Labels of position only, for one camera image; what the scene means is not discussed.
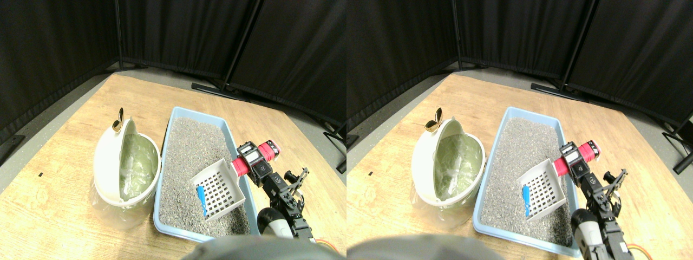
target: gray floor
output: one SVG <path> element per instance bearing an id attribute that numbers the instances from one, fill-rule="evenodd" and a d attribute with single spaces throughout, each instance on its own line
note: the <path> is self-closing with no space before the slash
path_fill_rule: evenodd
<path id="1" fill-rule="evenodd" d="M 500 85 L 516 87 L 533 92 L 530 89 L 532 83 L 544 86 L 551 86 L 544 80 L 539 80 L 504 69 L 488 68 L 473 71 L 456 72 L 461 76 L 468 76 L 479 80 L 488 81 Z M 385 107 L 371 115 L 368 119 L 350 131 L 351 135 L 359 135 L 360 138 L 349 149 L 345 174 L 358 164 L 358 162 L 375 146 L 405 115 L 411 112 L 426 96 L 436 89 L 447 75 L 431 76 L 423 82 L 407 90 L 404 94 L 395 98 Z M 686 155 L 683 147 L 676 141 L 669 142 L 662 136 L 663 129 L 645 114 L 632 110 L 621 105 L 605 104 L 591 101 L 591 103 L 609 107 L 614 110 L 622 111 L 626 117 L 638 129 L 640 134 L 647 140 L 650 146 L 657 152 L 665 165 L 669 168 L 676 181 L 681 185 L 690 200 L 693 200 L 693 166 L 688 167 L 680 175 L 677 175 L 672 168 Z"/>
<path id="2" fill-rule="evenodd" d="M 175 73 L 173 71 L 158 68 L 122 71 L 118 72 L 117 74 L 138 78 L 153 83 L 159 83 L 162 85 L 178 87 L 181 89 L 189 89 L 196 92 L 197 90 L 191 89 L 191 83 L 211 86 L 206 81 L 192 78 L 181 73 Z M 58 102 L 52 104 L 48 109 L 43 111 L 41 114 L 39 114 L 39 116 L 17 132 L 17 135 L 26 135 L 27 138 L 22 141 L 19 149 L 17 149 L 14 154 L 12 154 L 10 158 L 2 166 L 0 166 L 0 192 L 7 188 L 15 176 L 17 176 L 19 171 L 55 134 L 55 132 L 57 132 L 58 129 L 65 124 L 67 119 L 69 119 L 70 116 L 77 111 L 77 109 L 84 105 L 84 103 L 92 95 L 94 95 L 99 88 L 101 88 L 108 76 L 109 74 L 99 75 L 89 79 L 87 82 L 81 84 L 72 92 L 61 98 Z M 340 174 L 335 169 L 337 165 L 344 160 L 344 155 L 342 153 L 345 153 L 346 149 L 342 144 L 337 143 L 339 148 L 335 147 L 331 141 L 322 134 L 324 129 L 303 112 L 285 105 L 262 103 L 258 101 L 252 102 L 284 111 L 308 138 L 308 140 L 310 140 L 311 144 L 306 145 L 313 145 L 320 152 L 327 163 L 332 166 L 334 174 L 339 176 L 346 185 L 346 175 Z"/>

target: black curtain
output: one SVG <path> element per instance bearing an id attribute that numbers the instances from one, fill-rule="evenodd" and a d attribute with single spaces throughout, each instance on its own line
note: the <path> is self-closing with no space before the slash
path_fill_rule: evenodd
<path id="1" fill-rule="evenodd" d="M 457 61 L 449 0 L 354 1 L 349 9 L 347 130 Z"/>
<path id="2" fill-rule="evenodd" d="M 252 1 L 120 1 L 123 61 L 222 79 Z"/>
<path id="3" fill-rule="evenodd" d="M 562 78 L 590 0 L 456 0 L 462 61 Z"/>
<path id="4" fill-rule="evenodd" d="M 676 125 L 693 111 L 693 1 L 601 0 L 569 87 Z"/>
<path id="5" fill-rule="evenodd" d="M 115 5 L 0 1 L 0 143 L 117 61 Z"/>
<path id="6" fill-rule="evenodd" d="M 348 2 L 265 1 L 231 86 L 343 123 Z"/>

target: gray litter granules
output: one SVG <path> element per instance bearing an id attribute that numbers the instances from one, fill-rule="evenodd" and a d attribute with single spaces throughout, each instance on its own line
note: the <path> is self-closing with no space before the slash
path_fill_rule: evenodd
<path id="1" fill-rule="evenodd" d="M 166 175 L 161 183 L 159 220 L 162 224 L 212 237 L 249 234 L 241 205 L 210 222 L 204 221 L 202 203 L 190 179 L 221 158 L 231 164 L 224 134 L 216 125 L 178 118 L 170 125 L 166 149 Z"/>
<path id="2" fill-rule="evenodd" d="M 570 247 L 572 230 L 568 203 L 543 218 L 527 221 L 522 187 L 517 182 L 517 178 L 535 165 L 560 156 L 554 128 L 522 118 L 508 120 L 495 150 L 493 169 L 487 177 L 481 223 Z M 561 178 L 564 193 L 566 177 Z"/>

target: plastic bag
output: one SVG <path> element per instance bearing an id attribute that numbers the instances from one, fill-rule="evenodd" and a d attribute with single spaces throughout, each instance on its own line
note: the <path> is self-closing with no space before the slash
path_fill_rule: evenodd
<path id="1" fill-rule="evenodd" d="M 409 199 L 414 211 L 422 220 L 438 228 L 453 229 L 468 221 L 474 213 L 478 190 L 479 186 L 476 186 L 467 198 L 462 198 L 449 206 L 436 207 L 423 201 L 412 183 Z"/>
<path id="2" fill-rule="evenodd" d="M 149 139 L 141 135 L 126 135 L 121 151 L 121 198 L 128 201 L 142 194 L 157 174 L 159 158 Z"/>
<path id="3" fill-rule="evenodd" d="M 94 208 L 96 217 L 116 229 L 130 229 L 144 221 L 154 209 L 155 189 L 143 200 L 128 207 L 116 207 L 105 202 L 96 191 L 94 181 L 89 190 L 89 204 Z"/>
<path id="4" fill-rule="evenodd" d="M 433 160 L 436 196 L 447 200 L 469 188 L 479 173 L 481 161 L 481 150 L 471 137 L 451 135 L 442 139 Z"/>

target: white bucket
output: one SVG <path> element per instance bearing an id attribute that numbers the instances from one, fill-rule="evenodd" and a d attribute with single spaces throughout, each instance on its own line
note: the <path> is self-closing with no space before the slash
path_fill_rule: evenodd
<path id="1" fill-rule="evenodd" d="M 475 140 L 481 148 L 482 162 L 474 181 L 464 191 L 446 200 L 440 200 L 435 193 L 434 184 L 434 160 L 440 140 L 451 135 L 466 135 Z M 465 133 L 462 125 L 455 117 L 445 120 L 434 132 L 424 132 L 414 147 L 412 155 L 412 179 L 419 197 L 426 203 L 436 207 L 445 207 L 455 204 L 460 200 L 474 196 L 479 191 L 479 184 L 486 164 L 486 153 L 481 141 L 472 134 Z"/>
<path id="2" fill-rule="evenodd" d="M 96 216 L 104 223 L 118 229 L 129 229 L 142 223 L 154 207 L 153 195 L 161 173 L 161 153 L 151 138 L 137 132 L 132 119 L 121 122 L 122 126 L 117 131 L 115 126 L 106 129 L 96 145 L 94 181 L 91 184 L 89 202 L 95 209 Z M 129 200 L 121 197 L 119 179 L 121 152 L 126 135 L 145 137 L 157 154 L 157 170 L 152 182 L 145 191 Z"/>

